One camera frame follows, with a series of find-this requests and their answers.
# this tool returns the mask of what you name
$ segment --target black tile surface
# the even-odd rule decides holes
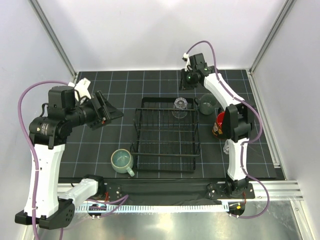
[[[219,71],[241,97],[254,104],[255,100],[245,70]],[[160,95],[167,98],[194,98],[208,92],[200,84],[196,89],[179,91],[180,75],[180,71],[176,70],[80,72],[78,80],[89,79],[92,82],[89,87],[90,92],[102,91],[113,106],[124,112],[124,117],[94,131],[88,126],[74,128],[67,140],[59,176],[76,178],[86,174],[96,174],[105,178],[129,178],[127,173],[116,174],[111,166],[111,155],[119,148],[130,150],[130,143],[136,139],[133,119],[136,108],[141,106],[142,97]],[[223,152],[225,140],[219,140],[212,134],[218,107],[219,104],[212,115],[199,114],[201,155],[195,158],[196,170],[193,173],[135,170],[135,178],[224,178],[229,164],[229,155]],[[253,128],[252,136],[256,136],[258,127]],[[160,139],[168,138],[170,135],[166,133],[160,135]],[[160,151],[166,150],[162,145]],[[159,159],[150,157],[150,161],[158,164]],[[247,169],[251,175],[258,178],[277,176],[264,133],[260,141],[248,146]]]

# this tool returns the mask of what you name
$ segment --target white backdrop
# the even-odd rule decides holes
[[[320,2],[297,0],[258,65],[255,82],[282,156],[320,238]]]
[[[219,68],[251,67],[285,0],[39,0],[77,71],[182,68],[197,41]],[[209,64],[207,46],[203,52]]]
[[[32,160],[18,122],[18,99],[36,82],[68,82],[72,77],[28,1],[0,1],[0,23],[0,238],[21,240],[25,226],[14,219],[27,202]],[[52,86],[39,86],[25,96],[27,129],[40,115],[41,104],[48,102]]]

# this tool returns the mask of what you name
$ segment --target reflective metal surface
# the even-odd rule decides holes
[[[245,214],[259,213],[266,202],[247,202]],[[76,215],[63,240],[302,240],[290,201],[274,201],[255,219],[223,212],[114,214],[100,220]],[[41,239],[59,239],[59,230],[39,231]]]

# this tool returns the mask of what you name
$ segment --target black tray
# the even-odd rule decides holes
[[[193,172],[200,155],[198,111],[194,100],[186,98],[187,109],[174,109],[176,98],[144,97],[135,110],[137,139],[131,144],[138,171]],[[173,112],[186,112],[176,118]]]

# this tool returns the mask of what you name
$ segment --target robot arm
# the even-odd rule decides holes
[[[100,91],[90,95],[89,84],[89,80],[83,79],[76,86],[53,87],[48,92],[47,116],[36,117],[29,125],[29,137],[39,163],[36,223],[40,228],[67,227],[80,204],[89,198],[99,200],[106,192],[103,177],[86,175],[75,187],[57,195],[60,162],[72,129],[86,124],[94,130],[123,117]],[[32,164],[28,199],[24,209],[15,215],[16,223],[32,224],[35,173]]]
[[[253,128],[254,115],[240,101],[244,100],[238,96],[232,88],[224,81],[214,69],[207,66],[202,53],[193,56],[183,55],[186,66],[181,70],[180,90],[195,88],[198,83],[208,89],[218,100],[224,110],[222,132],[229,143],[229,168],[227,171],[226,190],[229,196],[242,193],[248,187],[249,181],[241,168],[241,146],[243,145],[243,166],[247,165],[247,146]]]

